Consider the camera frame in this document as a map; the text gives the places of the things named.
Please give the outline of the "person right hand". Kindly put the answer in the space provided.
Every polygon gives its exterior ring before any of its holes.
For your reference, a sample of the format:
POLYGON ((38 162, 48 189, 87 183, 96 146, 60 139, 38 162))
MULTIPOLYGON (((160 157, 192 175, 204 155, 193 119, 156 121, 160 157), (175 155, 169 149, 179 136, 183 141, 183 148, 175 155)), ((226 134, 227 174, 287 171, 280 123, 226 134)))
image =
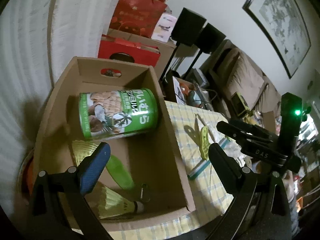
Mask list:
POLYGON ((290 203, 295 197, 295 186, 294 186, 292 171, 287 170, 286 174, 282 178, 282 181, 285 187, 287 200, 290 203))

